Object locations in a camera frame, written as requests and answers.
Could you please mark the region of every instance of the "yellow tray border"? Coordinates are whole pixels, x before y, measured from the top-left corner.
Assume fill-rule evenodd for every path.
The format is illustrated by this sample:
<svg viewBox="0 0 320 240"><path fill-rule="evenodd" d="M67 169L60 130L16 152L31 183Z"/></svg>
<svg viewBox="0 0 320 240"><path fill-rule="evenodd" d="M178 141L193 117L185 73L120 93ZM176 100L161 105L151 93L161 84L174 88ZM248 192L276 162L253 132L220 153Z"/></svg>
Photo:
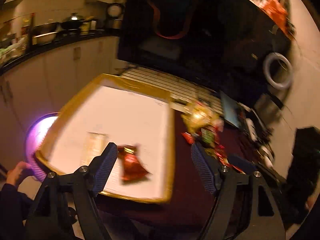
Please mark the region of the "yellow tray border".
<svg viewBox="0 0 320 240"><path fill-rule="evenodd" d="M108 74L101 74L95 79L93 79L89 84L87 84L78 94L76 94L60 111L57 120L48 130L47 135L41 143L41 146L36 151L36 158L51 171L56 172L58 175L63 175L62 171L59 171L54 166L50 165L47 158L50 156L53 145L59 136L60 131L63 129L66 122L70 117L77 111L77 109L86 101L86 99L98 89L103 82L112 82L116 86L130 90L136 93L148 95L154 98L164 99L168 103L169 107L169 125L167 133L167 170L166 170L166 182L164 184L164 196L158 199L149 198L134 198L127 197L123 195L114 194L107 191L102 191L100 194L125 199L132 200L141 203L167 203L171 199L172 187L174 180L174 170L175 170L175 135L174 135L174 110L170 108L170 103L172 101L170 92L143 82L138 82L129 78L113 76Z"/></svg>

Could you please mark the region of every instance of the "orange bag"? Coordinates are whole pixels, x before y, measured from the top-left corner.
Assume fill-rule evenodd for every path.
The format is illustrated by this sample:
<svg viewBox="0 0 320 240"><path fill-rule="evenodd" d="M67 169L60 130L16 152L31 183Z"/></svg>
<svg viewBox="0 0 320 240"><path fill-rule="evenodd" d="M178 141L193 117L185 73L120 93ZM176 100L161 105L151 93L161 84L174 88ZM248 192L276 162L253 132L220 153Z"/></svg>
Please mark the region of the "orange bag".
<svg viewBox="0 0 320 240"><path fill-rule="evenodd" d="M268 0L262 9L269 15L271 19L279 26L279 28L287 34L287 10L278 0Z"/></svg>

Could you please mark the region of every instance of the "cabinet door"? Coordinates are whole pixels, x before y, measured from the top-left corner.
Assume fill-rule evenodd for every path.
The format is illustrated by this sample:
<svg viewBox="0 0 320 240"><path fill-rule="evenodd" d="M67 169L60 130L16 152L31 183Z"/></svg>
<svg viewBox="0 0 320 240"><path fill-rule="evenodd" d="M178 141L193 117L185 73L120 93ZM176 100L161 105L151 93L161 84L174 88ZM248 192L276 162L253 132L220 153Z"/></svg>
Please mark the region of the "cabinet door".
<svg viewBox="0 0 320 240"><path fill-rule="evenodd" d="M25 131L45 114L53 112L44 72L44 57L33 57L4 75L10 104Z"/></svg>
<svg viewBox="0 0 320 240"><path fill-rule="evenodd" d="M119 37L111 37L111 70L110 74L118 75L120 74L127 66L128 62L119 60L117 58L118 54L118 45L119 45Z"/></svg>
<svg viewBox="0 0 320 240"><path fill-rule="evenodd" d="M70 44L44 54L54 112L58 112L78 92L74 47L74 44Z"/></svg>
<svg viewBox="0 0 320 240"><path fill-rule="evenodd" d="M77 87L82 89L97 76L98 41L95 39L76 44Z"/></svg>
<svg viewBox="0 0 320 240"><path fill-rule="evenodd" d="M98 41L98 55L96 61L96 71L97 75L102 73L110 74L111 65L111 37L103 37L97 39Z"/></svg>
<svg viewBox="0 0 320 240"><path fill-rule="evenodd" d="M0 164L11 170L25 159L25 134L10 107L5 86L5 82L0 81Z"/></svg>

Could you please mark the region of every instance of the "cabinet handle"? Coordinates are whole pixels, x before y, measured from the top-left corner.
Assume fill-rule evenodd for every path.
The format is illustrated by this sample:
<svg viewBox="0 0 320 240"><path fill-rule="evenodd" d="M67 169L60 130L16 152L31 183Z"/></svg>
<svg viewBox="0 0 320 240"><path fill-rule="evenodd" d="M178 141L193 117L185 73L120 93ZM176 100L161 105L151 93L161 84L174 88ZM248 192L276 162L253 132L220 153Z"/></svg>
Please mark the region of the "cabinet handle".
<svg viewBox="0 0 320 240"><path fill-rule="evenodd" d="M9 97L12 99L13 98L13 93L12 93L9 81L7 81L7 90L8 90L8 93L9 93Z"/></svg>
<svg viewBox="0 0 320 240"><path fill-rule="evenodd" d="M73 49L73 60L78 60L81 58L81 48L80 47L75 47Z"/></svg>
<svg viewBox="0 0 320 240"><path fill-rule="evenodd" d="M98 53L102 53L102 49L103 49L103 42L99 41L99 43L98 43Z"/></svg>
<svg viewBox="0 0 320 240"><path fill-rule="evenodd" d="M0 86L0 91L1 91L1 94L2 94L2 97L3 97L4 103L7 104L7 99L5 98L5 95L4 95L4 93L3 93L3 88L2 88L2 86Z"/></svg>

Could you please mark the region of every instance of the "white wall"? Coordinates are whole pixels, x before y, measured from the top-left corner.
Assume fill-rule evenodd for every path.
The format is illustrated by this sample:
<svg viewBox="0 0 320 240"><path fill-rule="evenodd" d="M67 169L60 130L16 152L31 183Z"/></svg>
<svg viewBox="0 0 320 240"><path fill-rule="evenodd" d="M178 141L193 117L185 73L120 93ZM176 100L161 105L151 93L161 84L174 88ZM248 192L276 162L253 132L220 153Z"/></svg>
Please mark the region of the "white wall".
<svg viewBox="0 0 320 240"><path fill-rule="evenodd" d="M48 19L62 21L76 12L83 16L95 16L105 19L104 3L85 3L85 0L22 0L15 8L0 11L0 23L12 21L12 32L20 35L23 18L29 18L35 12L35 25L47 23Z"/></svg>
<svg viewBox="0 0 320 240"><path fill-rule="evenodd" d="M295 129L312 125L320 128L320 32L301 0L290 0L290 4L297 43L292 41L288 55L294 67L294 80L284 101L286 106L277 113L277 107L269 99L261 98L257 104L263 119L272 120L269 125L274 128L271 139L271 147L276 155L274 168L284 177L292 160ZM279 98L284 95L284 92L273 92ZM319 192L318 180L313 196L317 197ZM289 228L286 238L289 239L298 228L299 225Z"/></svg>

